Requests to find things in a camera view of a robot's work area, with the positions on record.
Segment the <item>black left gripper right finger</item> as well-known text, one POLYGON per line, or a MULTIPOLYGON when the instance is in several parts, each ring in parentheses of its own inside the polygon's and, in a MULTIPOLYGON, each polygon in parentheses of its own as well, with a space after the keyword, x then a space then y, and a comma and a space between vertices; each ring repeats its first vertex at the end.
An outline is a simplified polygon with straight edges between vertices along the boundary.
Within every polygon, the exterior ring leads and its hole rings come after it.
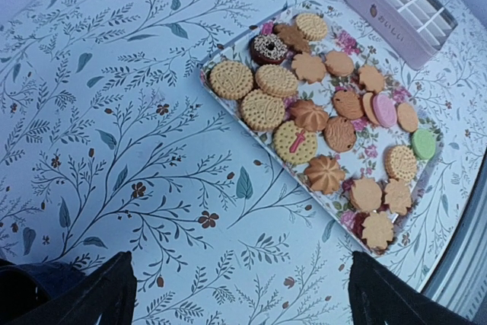
POLYGON ((352 253, 348 283, 354 324, 473 324, 417 292, 367 253, 352 253))

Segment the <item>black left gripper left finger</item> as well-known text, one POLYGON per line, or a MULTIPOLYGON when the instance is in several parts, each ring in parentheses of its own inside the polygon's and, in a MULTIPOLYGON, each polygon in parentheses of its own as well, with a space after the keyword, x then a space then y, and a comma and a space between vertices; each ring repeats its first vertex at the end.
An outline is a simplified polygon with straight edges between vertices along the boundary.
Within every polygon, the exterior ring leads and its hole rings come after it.
POLYGON ((119 252, 66 294, 24 315, 26 324, 130 324, 137 281, 132 254, 119 252))

